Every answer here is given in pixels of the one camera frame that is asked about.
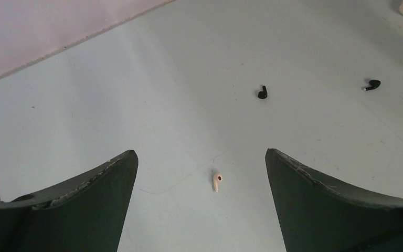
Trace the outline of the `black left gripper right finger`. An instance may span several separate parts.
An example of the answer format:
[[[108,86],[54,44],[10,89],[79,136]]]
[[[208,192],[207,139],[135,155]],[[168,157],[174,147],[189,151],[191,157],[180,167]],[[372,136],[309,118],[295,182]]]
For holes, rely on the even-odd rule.
[[[403,251],[403,198],[346,183],[277,149],[265,160],[287,251]]]

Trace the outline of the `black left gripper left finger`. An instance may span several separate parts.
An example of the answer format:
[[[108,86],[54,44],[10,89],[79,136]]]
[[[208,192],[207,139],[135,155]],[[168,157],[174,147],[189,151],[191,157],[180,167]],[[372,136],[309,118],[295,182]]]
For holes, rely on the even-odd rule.
[[[0,251],[117,251],[138,165],[128,150],[61,183],[0,202]]]

